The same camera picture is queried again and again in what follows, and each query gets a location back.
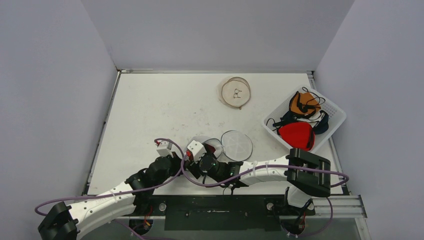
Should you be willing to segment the blue-trim mesh laundry bag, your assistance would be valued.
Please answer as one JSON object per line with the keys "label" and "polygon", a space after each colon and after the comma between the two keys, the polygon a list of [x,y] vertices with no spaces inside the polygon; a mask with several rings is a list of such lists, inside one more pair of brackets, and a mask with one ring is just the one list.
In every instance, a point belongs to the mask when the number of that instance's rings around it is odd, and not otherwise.
{"label": "blue-trim mesh laundry bag", "polygon": [[237,130],[228,130],[218,138],[204,135],[194,136],[189,143],[193,140],[214,146],[216,148],[215,157],[224,162],[244,162],[253,153],[252,140]]}

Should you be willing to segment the maroon satin bra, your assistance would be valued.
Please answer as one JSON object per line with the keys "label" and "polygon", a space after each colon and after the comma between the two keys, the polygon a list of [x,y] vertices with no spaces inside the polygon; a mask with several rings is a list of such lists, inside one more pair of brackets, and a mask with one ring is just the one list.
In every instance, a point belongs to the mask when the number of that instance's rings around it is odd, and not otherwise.
{"label": "maroon satin bra", "polygon": [[207,143],[204,143],[203,146],[208,154],[216,157],[217,149],[214,146]]}

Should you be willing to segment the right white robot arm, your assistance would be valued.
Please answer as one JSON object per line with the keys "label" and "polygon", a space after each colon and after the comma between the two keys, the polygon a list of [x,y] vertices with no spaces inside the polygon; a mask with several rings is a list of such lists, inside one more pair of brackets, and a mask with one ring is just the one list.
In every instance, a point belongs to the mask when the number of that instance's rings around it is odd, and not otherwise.
{"label": "right white robot arm", "polygon": [[331,162],[319,155],[292,148],[280,158],[260,162],[220,162],[208,150],[187,151],[184,169],[196,179],[209,177],[216,186],[246,188],[259,183],[287,182],[286,198],[282,207],[290,215],[296,214],[312,198],[331,195]]}

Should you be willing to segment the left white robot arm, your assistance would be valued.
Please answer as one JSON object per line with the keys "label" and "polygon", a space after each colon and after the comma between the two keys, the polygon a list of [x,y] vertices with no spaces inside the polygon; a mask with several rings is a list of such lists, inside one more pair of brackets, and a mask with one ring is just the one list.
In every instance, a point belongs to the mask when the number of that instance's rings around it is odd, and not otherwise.
{"label": "left white robot arm", "polygon": [[46,214],[38,232],[43,240],[80,240],[116,218],[144,215],[155,189],[181,172],[181,158],[175,153],[159,156],[112,189],[96,196],[81,196],[78,202],[59,200]]}

